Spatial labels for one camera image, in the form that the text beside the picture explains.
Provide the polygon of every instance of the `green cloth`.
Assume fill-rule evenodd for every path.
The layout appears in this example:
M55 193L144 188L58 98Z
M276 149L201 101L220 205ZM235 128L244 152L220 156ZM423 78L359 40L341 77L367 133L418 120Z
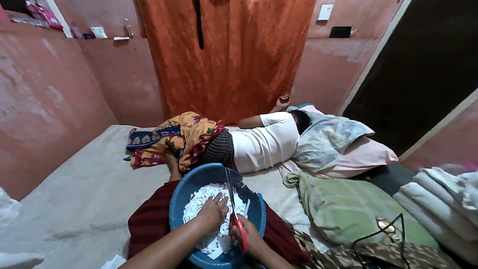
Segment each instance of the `green cloth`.
M304 172L289 173L283 183L297 187L299 200L311 225L329 241L343 245L379 231L376 217L392 221L403 213L405 241L438 248L433 237L391 196L367 181L319 179ZM395 222L397 236L402 237L402 224ZM380 233L363 243L389 243Z

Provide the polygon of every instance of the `white t-shirt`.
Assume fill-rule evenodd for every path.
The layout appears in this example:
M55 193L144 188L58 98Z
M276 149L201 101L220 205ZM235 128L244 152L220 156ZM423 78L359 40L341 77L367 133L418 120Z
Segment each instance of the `white t-shirt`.
M299 142L299 132L290 113L264 114L261 120L265 127L231 132L239 173L259 171L288 160Z

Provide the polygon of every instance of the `hand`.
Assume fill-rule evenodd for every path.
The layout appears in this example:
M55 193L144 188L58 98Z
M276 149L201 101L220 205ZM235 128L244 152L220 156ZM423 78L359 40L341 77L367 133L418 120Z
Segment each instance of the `hand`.
M238 214L238 218L246 230L247 245L249 246L249 251L247 252L252 258L257 261L261 261L262 256L266 255L266 250L269 249L269 246L264 242L264 239L257 232L256 226L243 215ZM231 240L242 240L242 237L237 226L232 225L232 222L229 223L229 236Z
M170 171L178 168L178 160L176 159L176 156L174 156L174 153L172 153L170 149L167 149L164 152L164 161L166 162Z
M218 193L214 199L212 196L208 198L201 210L197 213L196 218L200 221L201 227L205 229L205 235L208 235L221 227L222 222L228 214L228 199L221 199L222 193Z
M286 94L286 95L282 95L281 97L277 99L277 101L275 102L275 106L284 108L284 107L288 107L290 103L291 103L290 97L289 95Z

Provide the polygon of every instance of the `maroon cloth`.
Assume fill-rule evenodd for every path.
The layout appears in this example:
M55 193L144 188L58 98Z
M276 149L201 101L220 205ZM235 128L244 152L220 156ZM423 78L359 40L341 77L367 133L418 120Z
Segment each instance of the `maroon cloth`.
M179 182L177 180L165 183L128 220L131 234L128 259L171 231L169 227L169 204ZM267 203L266 216L264 241L267 245L289 263L310 262L310 258L301 251L285 222ZM188 260L183 261L179 266L179 268L189 267L192 267L192 263Z

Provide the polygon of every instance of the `bed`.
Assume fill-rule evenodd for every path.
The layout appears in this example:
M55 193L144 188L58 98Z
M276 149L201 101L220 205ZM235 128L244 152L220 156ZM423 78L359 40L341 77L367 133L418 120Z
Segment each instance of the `bed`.
M122 160L131 128L110 126L25 197L17 219L0 229L0 252L44 254L38 269L99 269L116 254L125 257L128 218L170 175L166 165L133 170ZM320 251L328 249L277 168L246 174L244 182Z

